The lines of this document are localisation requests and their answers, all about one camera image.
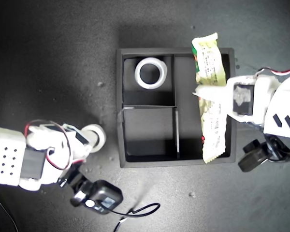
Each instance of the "white ring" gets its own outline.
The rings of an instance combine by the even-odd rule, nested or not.
[[[88,131],[88,130],[95,132],[99,137],[98,144],[96,146],[92,145],[93,148],[90,151],[91,153],[94,153],[94,152],[99,151],[104,146],[105,141],[106,141],[106,134],[103,128],[98,124],[90,124],[81,129],[81,131]]]
[[[160,76],[159,76],[159,79],[156,83],[147,84],[141,79],[141,76],[140,76],[141,68],[146,64],[155,65],[159,69]],[[162,84],[164,83],[164,81],[166,79],[167,72],[168,72],[168,69],[166,67],[166,64],[163,61],[161,61],[157,58],[149,57],[149,58],[142,59],[137,64],[137,66],[135,68],[135,72],[134,72],[134,77],[135,77],[135,81],[141,87],[146,88],[146,89],[156,89],[156,88],[159,88],[160,86],[162,86]]]

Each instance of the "black cable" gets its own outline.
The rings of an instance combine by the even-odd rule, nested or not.
[[[124,217],[126,217],[126,218],[132,218],[132,217],[133,217],[133,218],[141,218],[141,217],[146,217],[146,216],[148,216],[148,215],[151,215],[151,214],[155,213],[155,212],[160,208],[160,204],[159,204],[159,203],[152,203],[152,204],[148,204],[148,205],[146,205],[146,206],[144,206],[144,207],[142,207],[142,208],[140,208],[140,209],[138,209],[138,210],[135,210],[135,211],[131,210],[130,212],[131,212],[132,214],[137,214],[137,213],[139,213],[139,212],[141,212],[141,211],[143,211],[143,210],[145,210],[145,209],[147,209],[147,208],[150,208],[150,207],[152,207],[152,206],[156,206],[156,208],[154,208],[152,211],[150,211],[150,212],[148,212],[148,213],[145,213],[145,214],[131,215],[131,214],[122,214],[122,213],[119,213],[119,212],[113,211],[113,210],[111,210],[111,209],[105,207],[105,206],[102,204],[102,202],[99,202],[99,205],[100,205],[104,210],[108,210],[108,211],[112,212],[113,214],[121,215],[121,216],[124,216]]]
[[[17,225],[16,225],[16,222],[15,222],[14,218],[13,218],[12,215],[8,212],[8,210],[5,209],[5,207],[3,206],[3,204],[1,203],[1,201],[0,201],[0,206],[1,206],[1,208],[4,210],[4,212],[7,214],[7,216],[9,216],[10,220],[12,221],[12,223],[13,223],[13,225],[14,225],[14,230],[15,230],[15,232],[18,232],[18,227],[17,227]]]
[[[117,225],[116,225],[116,227],[115,227],[113,232],[117,232],[122,223],[123,223],[123,221],[120,220],[119,223],[117,223]]]
[[[148,215],[151,215],[151,214],[153,214],[153,213],[155,213],[159,208],[160,208],[160,204],[159,203],[152,203],[152,204],[149,204],[149,205],[146,205],[146,206],[144,206],[144,207],[142,207],[142,208],[140,208],[140,209],[138,209],[138,210],[133,210],[133,208],[132,209],[130,209],[126,214],[122,214],[122,213],[118,213],[118,212],[116,212],[116,211],[113,211],[113,210],[111,210],[111,209],[109,209],[109,208],[107,208],[107,207],[105,207],[103,204],[102,204],[102,202],[100,201],[99,202],[99,205],[103,208],[103,209],[105,209],[105,210],[108,210],[108,211],[110,211],[110,212],[112,212],[112,213],[114,213],[114,214],[117,214],[117,215],[121,215],[121,216],[123,216],[121,219],[120,219],[120,221],[117,223],[117,225],[116,225],[116,227],[115,227],[115,229],[113,230],[113,232],[117,232],[118,230],[119,230],[119,227],[121,226],[121,224],[125,221],[125,220],[127,220],[127,218],[141,218],[141,217],[145,217],[145,216],[148,216]],[[149,208],[149,207],[152,207],[152,206],[156,206],[156,208],[154,208],[152,211],[150,211],[150,212],[148,212],[148,213],[145,213],[145,214],[138,214],[138,215],[131,215],[130,213],[132,213],[132,214],[137,214],[137,213],[139,213],[139,212],[141,212],[141,211],[143,211],[143,210],[145,210],[145,209],[147,209],[147,208]]]

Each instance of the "cable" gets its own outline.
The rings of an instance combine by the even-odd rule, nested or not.
[[[49,158],[49,156],[50,156],[49,152],[50,152],[50,150],[51,150],[50,148],[47,149],[47,151],[46,151],[46,160],[47,160],[47,161],[48,161],[48,162],[49,162],[49,163],[50,163],[54,168],[56,168],[56,169],[58,169],[58,170],[65,170],[65,169],[67,169],[67,168],[71,165],[71,163],[72,163],[72,161],[71,161],[71,158],[72,158],[72,151],[71,151],[71,146],[70,146],[69,138],[68,138],[68,135],[67,135],[65,129],[64,129],[61,125],[59,125],[58,123],[56,123],[56,122],[48,121],[48,120],[36,119],[36,120],[30,121],[29,123],[26,124],[26,126],[25,126],[25,130],[24,130],[24,136],[25,136],[25,138],[26,138],[27,135],[28,135],[29,126],[30,126],[31,124],[33,124],[33,123],[36,123],[36,122],[40,122],[40,123],[51,123],[51,124],[54,124],[54,126],[57,127],[57,128],[58,128],[58,129],[59,129],[59,130],[64,134],[64,137],[65,137],[66,140],[67,140],[67,146],[68,146],[68,149],[69,149],[69,161],[68,161],[67,165],[66,165],[64,168],[60,168],[60,167],[58,167],[56,164],[54,164],[54,163],[50,160],[50,158]]]
[[[8,211],[4,208],[4,206],[2,205],[2,203],[0,202],[0,206],[2,207],[2,209],[4,210],[4,212],[9,216],[10,220],[12,221],[13,225],[14,225],[14,229],[16,232],[18,232],[18,227],[15,223],[15,220],[13,219],[13,217],[8,213]]]
[[[121,220],[117,223],[117,225],[116,225],[115,229],[113,230],[113,232],[117,232],[117,231],[119,230],[119,227],[121,226],[121,224],[122,224],[125,220],[127,220],[127,217],[123,217],[123,218],[121,218]]]
[[[111,210],[111,209],[105,207],[101,201],[98,201],[98,203],[99,203],[99,205],[100,205],[104,210],[108,210],[108,211],[112,212],[113,214],[117,214],[117,215],[121,215],[121,216],[123,216],[123,217],[120,219],[120,221],[117,223],[117,225],[116,225],[115,229],[113,230],[113,232],[117,232],[117,231],[119,230],[119,227],[121,226],[121,224],[122,224],[125,220],[127,220],[128,218],[141,218],[141,217],[146,217],[146,216],[148,216],[148,215],[151,215],[151,214],[155,213],[155,212],[160,208],[160,204],[159,204],[159,203],[152,203],[152,204],[148,204],[148,205],[146,205],[146,206],[144,206],[144,207],[142,207],[142,208],[140,208],[140,209],[138,209],[138,210],[133,210],[133,208],[132,208],[132,209],[130,209],[126,214],[122,214],[122,213],[119,213],[119,212],[113,211],[113,210]],[[153,206],[156,206],[156,208],[154,208],[152,211],[149,211],[148,213],[145,213],[145,214],[137,214],[137,213],[139,213],[139,212],[141,212],[141,211],[143,211],[143,210],[145,210],[145,209],[147,209],[147,208],[153,207]]]
[[[113,214],[121,215],[121,216],[124,216],[124,217],[126,217],[126,218],[132,218],[132,217],[133,217],[133,218],[141,218],[141,217],[146,217],[146,216],[148,216],[148,215],[151,215],[151,214],[155,213],[155,212],[160,208],[160,204],[159,204],[159,203],[152,203],[152,204],[148,204],[148,205],[146,205],[146,206],[144,206],[144,207],[142,207],[142,208],[140,208],[140,209],[138,209],[138,210],[135,210],[135,211],[134,211],[134,210],[130,210],[129,213],[137,214],[138,212],[141,212],[141,211],[143,211],[143,210],[145,210],[145,209],[147,209],[147,208],[149,208],[149,207],[156,206],[156,208],[154,208],[152,211],[150,211],[150,212],[148,212],[148,213],[145,213],[145,214],[131,215],[131,214],[129,214],[129,213],[127,213],[127,214],[122,214],[122,213],[119,213],[119,212],[113,211],[113,210],[111,210],[111,209],[105,207],[105,206],[102,204],[102,202],[99,202],[99,205],[100,205],[103,209],[108,210],[108,211],[112,212]]]
[[[275,74],[276,76],[285,76],[285,75],[288,75],[290,74],[290,69],[289,70],[285,70],[285,71],[277,71],[277,70],[274,70],[270,67],[263,67],[263,68],[260,68],[256,74],[255,74],[255,77],[257,77],[261,72],[263,72],[264,70],[270,70],[273,74]]]

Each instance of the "red wire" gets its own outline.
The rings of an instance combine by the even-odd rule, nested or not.
[[[29,122],[29,123],[27,123],[26,125],[25,125],[25,129],[24,129],[24,136],[25,136],[25,138],[28,136],[28,129],[29,129],[29,126],[32,124],[32,123],[34,123],[34,122],[38,122],[38,121],[43,121],[43,120],[39,120],[39,119],[37,119],[37,120],[33,120],[33,121],[31,121],[31,122]],[[46,157],[46,160],[54,167],[54,168],[56,168],[56,169],[58,169],[58,170],[61,170],[61,171],[63,171],[63,170],[65,170],[69,165],[70,165],[70,161],[67,163],[67,165],[64,167],[64,168],[60,168],[59,166],[57,166],[56,164],[54,164],[51,160],[50,160],[50,158],[49,158],[49,155],[48,155],[48,150],[46,151],[46,155],[45,155],[45,157]]]

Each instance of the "white robot body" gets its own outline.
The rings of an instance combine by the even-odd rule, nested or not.
[[[23,189],[37,191],[42,184],[57,182],[73,163],[84,161],[90,153],[99,151],[105,144],[106,135],[99,125],[92,124],[79,130],[64,124],[62,128],[69,139],[71,156],[66,137],[52,124],[29,126],[31,133],[26,138],[18,131],[0,128],[0,184],[19,185]],[[43,169],[38,179],[22,178],[26,147],[42,151],[39,156],[42,155]]]

